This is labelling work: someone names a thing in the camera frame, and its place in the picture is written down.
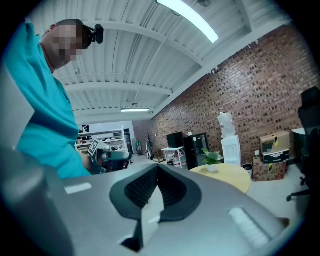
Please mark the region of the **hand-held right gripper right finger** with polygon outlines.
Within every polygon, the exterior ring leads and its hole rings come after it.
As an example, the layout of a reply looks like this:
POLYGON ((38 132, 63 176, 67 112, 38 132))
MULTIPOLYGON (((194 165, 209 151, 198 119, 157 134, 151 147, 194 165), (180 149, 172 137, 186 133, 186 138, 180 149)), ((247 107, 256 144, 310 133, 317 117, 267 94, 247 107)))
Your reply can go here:
POLYGON ((195 188, 201 191, 201 201, 187 218, 160 223, 158 256, 275 256, 284 246, 283 223, 237 188, 171 166, 160 169, 186 183, 178 207, 198 197, 195 188))

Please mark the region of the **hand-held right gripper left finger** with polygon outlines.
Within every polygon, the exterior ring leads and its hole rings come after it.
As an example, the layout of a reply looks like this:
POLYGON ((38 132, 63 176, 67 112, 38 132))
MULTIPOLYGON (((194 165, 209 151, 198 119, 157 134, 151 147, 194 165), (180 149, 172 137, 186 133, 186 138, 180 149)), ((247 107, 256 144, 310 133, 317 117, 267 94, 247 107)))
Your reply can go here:
POLYGON ((155 164, 143 164, 111 173, 60 179, 48 167, 49 193, 71 240, 73 252, 131 252, 122 243, 137 236, 138 221, 121 216, 110 199, 113 185, 155 164))

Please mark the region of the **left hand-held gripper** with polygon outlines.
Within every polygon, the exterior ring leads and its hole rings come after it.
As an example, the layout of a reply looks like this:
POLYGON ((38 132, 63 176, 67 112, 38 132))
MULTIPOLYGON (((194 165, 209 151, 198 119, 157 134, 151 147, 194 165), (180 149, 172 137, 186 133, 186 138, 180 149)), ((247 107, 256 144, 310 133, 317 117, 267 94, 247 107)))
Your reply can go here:
POLYGON ((132 163, 132 154, 124 150, 112 149, 98 139, 94 139, 88 149, 92 167, 90 173, 110 173, 127 169, 132 163))

